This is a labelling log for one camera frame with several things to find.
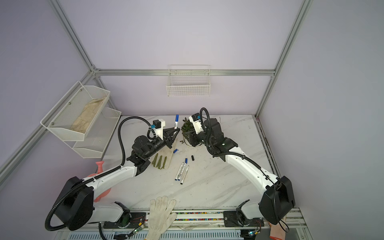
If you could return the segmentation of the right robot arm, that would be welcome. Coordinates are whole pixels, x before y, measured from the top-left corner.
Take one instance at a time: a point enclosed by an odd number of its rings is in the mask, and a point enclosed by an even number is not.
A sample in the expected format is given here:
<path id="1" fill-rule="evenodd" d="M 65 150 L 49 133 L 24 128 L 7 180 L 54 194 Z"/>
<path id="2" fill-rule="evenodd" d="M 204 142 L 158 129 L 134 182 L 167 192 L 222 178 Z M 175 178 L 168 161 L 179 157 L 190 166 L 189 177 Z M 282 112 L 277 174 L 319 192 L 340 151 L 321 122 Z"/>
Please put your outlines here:
<path id="1" fill-rule="evenodd" d="M 296 204 L 292 182 L 285 176 L 280 178 L 267 171 L 248 157 L 235 141 L 224 136 L 217 119 L 203 119 L 194 114 L 185 123 L 192 125 L 183 133 L 191 146 L 204 145 L 212 157 L 236 168 L 260 193 L 258 202 L 246 200 L 238 206 L 239 225 L 247 225 L 255 218 L 264 218 L 273 225 L 282 224 Z"/>

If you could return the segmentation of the beige glove in shelf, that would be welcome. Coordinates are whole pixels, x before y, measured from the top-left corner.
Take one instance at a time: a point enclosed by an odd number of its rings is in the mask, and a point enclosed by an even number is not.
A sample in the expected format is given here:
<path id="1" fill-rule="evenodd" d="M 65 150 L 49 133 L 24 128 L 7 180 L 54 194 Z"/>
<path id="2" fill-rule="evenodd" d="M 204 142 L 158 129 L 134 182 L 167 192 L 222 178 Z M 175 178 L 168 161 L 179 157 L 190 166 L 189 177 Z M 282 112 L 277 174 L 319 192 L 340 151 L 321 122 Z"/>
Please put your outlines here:
<path id="1" fill-rule="evenodd" d="M 86 104 L 82 113 L 77 117 L 77 119 L 70 127 L 70 130 L 85 134 L 105 99 L 106 97 L 93 99 L 88 104 Z"/>

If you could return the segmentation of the white marker blue cap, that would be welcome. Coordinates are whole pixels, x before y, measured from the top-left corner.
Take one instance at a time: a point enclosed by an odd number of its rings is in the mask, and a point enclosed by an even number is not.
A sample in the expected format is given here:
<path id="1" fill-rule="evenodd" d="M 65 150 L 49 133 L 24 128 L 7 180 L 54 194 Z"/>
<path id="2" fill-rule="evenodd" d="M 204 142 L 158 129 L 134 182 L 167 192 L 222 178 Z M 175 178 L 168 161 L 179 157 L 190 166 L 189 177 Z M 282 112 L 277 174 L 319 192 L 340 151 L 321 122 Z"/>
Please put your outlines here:
<path id="1" fill-rule="evenodd" d="M 179 115 L 176 115 L 176 116 L 175 116 L 175 125 L 174 125 L 174 129 L 177 129 L 177 128 L 178 128 L 178 123 L 179 123 Z"/>

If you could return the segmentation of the upper white mesh shelf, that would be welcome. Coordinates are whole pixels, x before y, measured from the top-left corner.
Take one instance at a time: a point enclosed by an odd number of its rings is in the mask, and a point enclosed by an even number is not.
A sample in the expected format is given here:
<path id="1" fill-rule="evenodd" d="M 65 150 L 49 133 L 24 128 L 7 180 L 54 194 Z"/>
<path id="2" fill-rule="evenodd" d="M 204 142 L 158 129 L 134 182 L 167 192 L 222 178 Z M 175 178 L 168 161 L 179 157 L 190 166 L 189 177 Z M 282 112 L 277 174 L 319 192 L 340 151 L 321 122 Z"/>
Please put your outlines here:
<path id="1" fill-rule="evenodd" d="M 61 141 L 84 141 L 92 126 L 99 117 L 101 111 L 106 106 L 110 91 L 96 87 L 83 85 L 81 82 L 76 82 L 67 92 L 68 95 L 61 98 L 61 103 L 57 103 L 46 116 L 40 121 L 41 125 L 49 132 L 58 137 Z M 95 115 L 90 127 L 85 134 L 74 132 L 70 127 L 82 113 L 86 104 L 93 99 L 106 97 L 99 111 Z"/>

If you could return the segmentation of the white work glove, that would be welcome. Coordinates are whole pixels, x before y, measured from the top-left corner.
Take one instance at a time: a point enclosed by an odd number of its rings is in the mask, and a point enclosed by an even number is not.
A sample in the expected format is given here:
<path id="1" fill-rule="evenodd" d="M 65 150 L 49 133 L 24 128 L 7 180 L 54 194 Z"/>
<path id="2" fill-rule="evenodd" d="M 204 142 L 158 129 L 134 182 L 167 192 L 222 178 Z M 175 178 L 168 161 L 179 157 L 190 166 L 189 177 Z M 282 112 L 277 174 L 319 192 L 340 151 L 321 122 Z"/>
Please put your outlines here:
<path id="1" fill-rule="evenodd" d="M 167 196 L 157 197 L 150 202 L 148 234 L 145 240 L 159 240 L 171 224 L 176 220 L 177 213 L 172 213 L 177 201 Z"/>

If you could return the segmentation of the white mesh shelf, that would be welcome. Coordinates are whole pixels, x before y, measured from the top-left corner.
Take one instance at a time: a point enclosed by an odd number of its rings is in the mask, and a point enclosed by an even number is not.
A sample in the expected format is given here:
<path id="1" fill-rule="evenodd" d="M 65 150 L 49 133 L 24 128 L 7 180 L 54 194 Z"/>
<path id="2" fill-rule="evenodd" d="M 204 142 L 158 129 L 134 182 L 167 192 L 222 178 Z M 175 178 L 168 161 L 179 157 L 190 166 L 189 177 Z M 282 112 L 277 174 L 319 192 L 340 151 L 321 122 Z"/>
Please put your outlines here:
<path id="1" fill-rule="evenodd" d="M 102 158 L 120 117 L 120 111 L 105 107 L 96 119 L 85 140 L 76 142 L 73 150 L 83 159 Z"/>
<path id="2" fill-rule="evenodd" d="M 92 126 L 99 117 L 101 111 L 106 106 L 110 91 L 96 87 L 83 85 L 81 82 L 76 82 L 67 92 L 68 95 L 61 98 L 61 103 L 57 103 L 46 116 L 40 121 L 41 125 L 49 132 L 58 137 L 61 141 L 84 141 Z M 74 132 L 70 127 L 82 113 L 86 104 L 93 99 L 106 97 L 99 111 L 95 115 L 90 127 L 85 134 Z"/>

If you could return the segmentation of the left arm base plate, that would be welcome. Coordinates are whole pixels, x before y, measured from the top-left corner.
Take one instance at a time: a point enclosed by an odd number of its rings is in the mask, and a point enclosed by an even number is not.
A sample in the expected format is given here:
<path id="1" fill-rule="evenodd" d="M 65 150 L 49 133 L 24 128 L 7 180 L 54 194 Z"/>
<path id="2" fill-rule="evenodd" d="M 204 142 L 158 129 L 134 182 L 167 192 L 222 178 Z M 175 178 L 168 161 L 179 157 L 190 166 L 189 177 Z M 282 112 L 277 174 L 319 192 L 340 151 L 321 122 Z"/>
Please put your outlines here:
<path id="1" fill-rule="evenodd" d="M 122 219 L 116 223 L 104 222 L 104 229 L 135 229 L 140 223 L 144 224 L 146 221 L 145 212 L 130 213 L 129 215 L 123 216 Z"/>

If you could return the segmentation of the lower white mesh shelf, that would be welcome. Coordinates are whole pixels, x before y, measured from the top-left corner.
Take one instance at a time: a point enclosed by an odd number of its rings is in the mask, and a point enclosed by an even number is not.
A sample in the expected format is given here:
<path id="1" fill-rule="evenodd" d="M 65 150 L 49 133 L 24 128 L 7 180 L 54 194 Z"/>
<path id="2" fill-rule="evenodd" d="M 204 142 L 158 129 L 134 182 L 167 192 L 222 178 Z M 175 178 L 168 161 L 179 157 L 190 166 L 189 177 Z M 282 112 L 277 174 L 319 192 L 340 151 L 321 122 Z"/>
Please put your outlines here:
<path id="1" fill-rule="evenodd" d="M 76 142 L 73 150 L 83 159 L 102 158 L 120 117 L 120 111 L 105 107 L 96 119 L 85 140 Z"/>

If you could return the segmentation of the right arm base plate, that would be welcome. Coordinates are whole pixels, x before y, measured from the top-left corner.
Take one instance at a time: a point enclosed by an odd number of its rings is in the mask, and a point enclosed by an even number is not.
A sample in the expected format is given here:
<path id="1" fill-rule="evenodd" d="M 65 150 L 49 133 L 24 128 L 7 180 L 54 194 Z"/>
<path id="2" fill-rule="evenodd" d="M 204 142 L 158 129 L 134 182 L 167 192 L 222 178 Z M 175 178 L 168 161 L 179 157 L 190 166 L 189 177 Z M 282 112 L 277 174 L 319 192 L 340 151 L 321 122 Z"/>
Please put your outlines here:
<path id="1" fill-rule="evenodd" d="M 225 227 L 264 227 L 263 218 L 248 219 L 242 212 L 239 211 L 224 211 Z"/>

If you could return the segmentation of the white marker blue tip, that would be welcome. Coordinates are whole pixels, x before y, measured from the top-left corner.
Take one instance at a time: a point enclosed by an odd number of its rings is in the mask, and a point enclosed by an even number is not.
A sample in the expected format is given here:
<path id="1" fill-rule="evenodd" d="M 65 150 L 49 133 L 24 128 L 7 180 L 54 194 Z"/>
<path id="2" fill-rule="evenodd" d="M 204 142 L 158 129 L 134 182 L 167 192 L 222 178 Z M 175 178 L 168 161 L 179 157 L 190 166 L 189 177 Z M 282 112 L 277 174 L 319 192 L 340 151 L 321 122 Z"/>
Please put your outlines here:
<path id="1" fill-rule="evenodd" d="M 180 177 L 180 174 L 183 170 L 183 167 L 184 167 L 185 163 L 181 163 L 180 167 L 179 167 L 179 170 L 178 170 L 178 173 L 177 175 L 175 176 L 175 181 L 178 181 L 179 180 L 179 177 Z"/>
<path id="2" fill-rule="evenodd" d="M 178 176 L 178 178 L 177 178 L 178 181 L 180 181 L 180 180 L 182 179 L 183 173 L 184 173 L 184 171 L 185 171 L 187 165 L 188 165 L 188 159 L 185 158 L 185 162 L 183 163 L 183 166 L 182 166 L 181 171 L 180 171 L 180 173 L 179 173 L 179 176 Z"/>

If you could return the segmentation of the green bean pods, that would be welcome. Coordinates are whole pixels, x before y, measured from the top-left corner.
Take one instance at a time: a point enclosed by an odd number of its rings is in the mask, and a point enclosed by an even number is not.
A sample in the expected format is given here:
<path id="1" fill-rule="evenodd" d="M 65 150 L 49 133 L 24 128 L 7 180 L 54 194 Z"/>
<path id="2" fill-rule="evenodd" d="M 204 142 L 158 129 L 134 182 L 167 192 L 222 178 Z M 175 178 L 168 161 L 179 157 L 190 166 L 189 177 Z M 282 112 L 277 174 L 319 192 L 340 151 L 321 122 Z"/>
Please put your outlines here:
<path id="1" fill-rule="evenodd" d="M 155 167 L 159 170 L 165 169 L 166 164 L 167 164 L 167 159 L 168 159 L 167 156 L 156 154 L 153 161 L 152 161 L 152 165 L 153 165 L 153 167 Z"/>

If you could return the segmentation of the potted green plant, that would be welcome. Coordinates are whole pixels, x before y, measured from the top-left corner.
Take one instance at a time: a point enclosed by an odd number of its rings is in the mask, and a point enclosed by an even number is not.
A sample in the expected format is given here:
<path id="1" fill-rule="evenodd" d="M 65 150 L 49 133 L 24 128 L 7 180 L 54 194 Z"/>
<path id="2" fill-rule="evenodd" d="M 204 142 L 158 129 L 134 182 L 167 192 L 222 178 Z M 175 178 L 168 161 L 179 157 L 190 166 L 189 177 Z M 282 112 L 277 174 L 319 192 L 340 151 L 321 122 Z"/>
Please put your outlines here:
<path id="1" fill-rule="evenodd" d="M 198 139 L 198 134 L 195 131 L 193 123 L 190 122 L 189 119 L 183 119 L 182 125 L 182 135 L 184 137 L 184 142 L 188 142 L 191 147 L 198 147 L 201 145 L 201 142 Z"/>

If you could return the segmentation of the orange white glove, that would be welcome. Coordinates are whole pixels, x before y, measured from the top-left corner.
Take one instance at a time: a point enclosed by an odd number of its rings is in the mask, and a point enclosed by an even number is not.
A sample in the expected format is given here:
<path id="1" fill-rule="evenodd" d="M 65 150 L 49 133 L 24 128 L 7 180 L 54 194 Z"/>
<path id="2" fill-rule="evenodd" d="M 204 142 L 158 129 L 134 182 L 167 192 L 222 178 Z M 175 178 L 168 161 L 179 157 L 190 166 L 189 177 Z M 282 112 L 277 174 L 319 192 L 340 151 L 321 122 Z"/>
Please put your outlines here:
<path id="1" fill-rule="evenodd" d="M 281 227 L 280 225 L 272 225 L 271 223 L 269 223 L 270 225 L 270 236 L 269 238 L 272 239 L 272 240 L 285 240 L 286 239 L 286 228 L 285 227 Z"/>

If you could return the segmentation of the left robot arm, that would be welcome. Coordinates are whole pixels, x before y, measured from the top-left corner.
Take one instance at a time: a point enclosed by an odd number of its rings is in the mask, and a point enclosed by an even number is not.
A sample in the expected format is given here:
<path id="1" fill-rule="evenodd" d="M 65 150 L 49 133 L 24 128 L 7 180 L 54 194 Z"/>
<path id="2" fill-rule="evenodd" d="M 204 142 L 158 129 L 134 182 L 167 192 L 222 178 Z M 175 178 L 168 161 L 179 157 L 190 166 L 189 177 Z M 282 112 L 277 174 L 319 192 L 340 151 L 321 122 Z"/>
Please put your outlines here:
<path id="1" fill-rule="evenodd" d="M 150 158 L 167 146 L 172 145 L 180 129 L 168 128 L 163 137 L 149 140 L 139 136 L 132 146 L 132 153 L 123 158 L 125 163 L 101 174 L 85 179 L 73 177 L 63 187 L 45 220 L 48 231 L 68 228 L 71 231 L 80 229 L 86 224 L 107 222 L 118 228 L 127 227 L 132 221 L 131 211 L 121 202 L 102 205 L 95 202 L 101 194 L 118 183 L 143 173 L 150 165 Z"/>

